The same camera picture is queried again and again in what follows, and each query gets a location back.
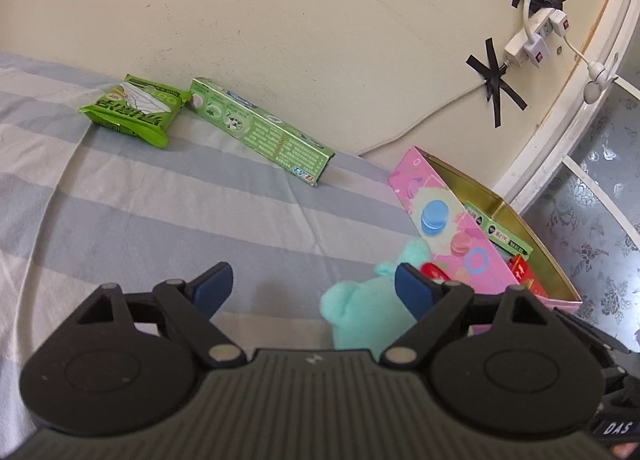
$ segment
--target power outlet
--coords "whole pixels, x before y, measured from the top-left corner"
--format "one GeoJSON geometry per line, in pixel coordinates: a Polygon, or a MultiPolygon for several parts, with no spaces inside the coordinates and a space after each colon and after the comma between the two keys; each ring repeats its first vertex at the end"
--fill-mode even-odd
{"type": "MultiPolygon", "coordinates": [[[[531,22],[531,31],[537,33],[542,39],[545,39],[554,31],[554,26],[549,18],[555,10],[555,8],[542,8],[533,14],[533,17],[529,19],[531,22]]],[[[507,59],[519,66],[522,66],[525,62],[529,62],[529,56],[524,49],[524,45],[528,42],[527,33],[523,28],[509,41],[508,45],[505,46],[504,51],[507,59]]]]}

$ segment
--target wet wipes package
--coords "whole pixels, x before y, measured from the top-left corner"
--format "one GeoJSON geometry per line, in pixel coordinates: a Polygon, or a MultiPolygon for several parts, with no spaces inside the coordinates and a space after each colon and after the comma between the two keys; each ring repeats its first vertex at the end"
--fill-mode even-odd
{"type": "Polygon", "coordinates": [[[315,186],[334,151],[208,78],[194,78],[189,107],[246,146],[315,186]]]}
{"type": "Polygon", "coordinates": [[[167,126],[190,98],[189,91],[127,75],[124,82],[80,112],[98,125],[162,148],[169,142],[167,126]]]}

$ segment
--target plush toy head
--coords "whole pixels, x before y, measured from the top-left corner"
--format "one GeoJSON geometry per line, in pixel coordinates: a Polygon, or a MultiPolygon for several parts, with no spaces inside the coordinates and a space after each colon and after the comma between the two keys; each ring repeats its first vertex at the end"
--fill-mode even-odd
{"type": "Polygon", "coordinates": [[[378,265],[375,278],[364,283],[342,281],[327,290],[320,300],[320,313],[334,327],[334,347],[369,349],[377,359],[411,328],[415,319],[396,296],[394,274],[400,263],[420,268],[428,261],[429,246],[417,239],[404,247],[398,261],[378,265]]]}

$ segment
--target silver screw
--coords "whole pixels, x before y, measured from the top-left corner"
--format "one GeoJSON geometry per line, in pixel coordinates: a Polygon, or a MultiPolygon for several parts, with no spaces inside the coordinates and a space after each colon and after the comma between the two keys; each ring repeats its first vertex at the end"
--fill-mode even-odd
{"type": "Polygon", "coordinates": [[[219,363],[235,361],[242,351],[236,345],[216,345],[209,350],[209,357],[219,363]]]}
{"type": "Polygon", "coordinates": [[[418,358],[418,353],[412,348],[397,346],[389,348],[385,352],[385,357],[394,364],[410,364],[418,358]]]}

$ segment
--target small green box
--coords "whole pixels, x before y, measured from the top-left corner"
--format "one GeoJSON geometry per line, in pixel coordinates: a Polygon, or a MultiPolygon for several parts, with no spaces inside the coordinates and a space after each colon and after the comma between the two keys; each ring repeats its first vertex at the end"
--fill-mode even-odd
{"type": "Polygon", "coordinates": [[[511,232],[501,226],[500,223],[493,221],[471,202],[465,202],[464,205],[466,211],[476,221],[492,243],[495,243],[511,255],[520,254],[525,261],[529,259],[531,252],[533,252],[533,248],[530,245],[527,245],[519,237],[511,234],[511,232]]]}
{"type": "Polygon", "coordinates": [[[302,131],[208,78],[194,78],[191,93],[190,109],[303,182],[317,185],[335,155],[302,131]]]}

